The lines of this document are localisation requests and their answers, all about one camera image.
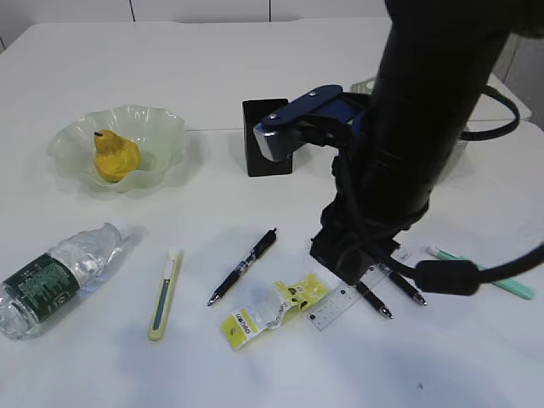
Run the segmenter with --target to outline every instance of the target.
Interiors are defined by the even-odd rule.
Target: pen tip
[[[210,300],[207,301],[207,305],[212,306],[218,299],[219,295],[217,293],[214,293],[212,297],[210,297]]]
[[[380,313],[384,316],[384,317],[387,317],[388,319],[393,319],[393,314],[391,313],[391,311],[386,308],[385,306],[381,307],[380,308]]]
[[[423,297],[421,293],[416,293],[414,295],[414,300],[417,303],[419,303],[420,306],[427,306],[427,301],[425,300],[425,297]]]

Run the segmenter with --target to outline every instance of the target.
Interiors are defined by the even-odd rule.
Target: bottle cap
[[[121,240],[125,241],[128,237],[130,237],[130,231],[131,227],[128,224],[127,220],[123,217],[114,217],[110,218],[106,223],[113,225],[117,231],[119,231],[119,234],[121,234]]]

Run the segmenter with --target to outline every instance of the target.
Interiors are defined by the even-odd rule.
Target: white wall
[[[515,34],[512,34],[504,46],[504,49],[499,56],[498,61],[495,64],[493,73],[499,78],[502,82],[505,81],[507,77],[508,70],[512,65],[513,58],[516,54],[516,48],[518,47],[519,37]]]
[[[0,0],[6,47],[36,23],[132,20],[128,0]]]
[[[272,21],[320,17],[387,17],[384,0],[271,0]]]
[[[132,0],[137,21],[268,21],[269,0]]]
[[[544,129],[544,40],[518,40],[504,83],[529,106],[530,121]]]

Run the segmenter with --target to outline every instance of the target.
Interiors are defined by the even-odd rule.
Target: plastic container
[[[138,170],[112,183],[94,166],[94,132],[109,129],[138,145],[142,162]],[[98,190],[126,192],[159,184],[165,172],[182,161],[187,145],[184,120],[161,108],[124,105],[88,113],[56,134],[48,147],[57,173],[75,177]]]
[[[18,339],[34,332],[104,272],[128,238],[122,221],[59,242],[0,284],[0,332]]]

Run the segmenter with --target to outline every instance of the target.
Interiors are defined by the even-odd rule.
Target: black pen
[[[408,282],[408,280],[403,278],[399,272],[392,270],[389,274],[389,279],[414,302],[420,306],[427,306],[425,297],[423,297],[422,294]]]
[[[208,306],[212,306],[220,298],[222,298],[224,294],[240,279],[240,277],[247,272],[249,267],[257,259],[261,258],[266,250],[269,249],[272,244],[274,244],[276,238],[276,231],[277,229],[274,228],[267,232],[264,237],[261,238],[261,241],[259,241],[257,245],[254,246],[253,249],[249,252],[246,260],[238,263],[238,266],[236,266],[236,268],[232,272],[230,272],[229,276],[227,276],[227,279],[225,279],[223,283],[219,285],[219,287],[213,293],[212,297],[210,297],[210,300],[208,300],[207,302]]]
[[[385,305],[384,302],[380,300],[378,296],[371,292],[367,285],[363,282],[359,282],[355,287],[357,292],[363,295],[363,298],[376,310],[380,315],[387,319],[393,319],[393,314]]]

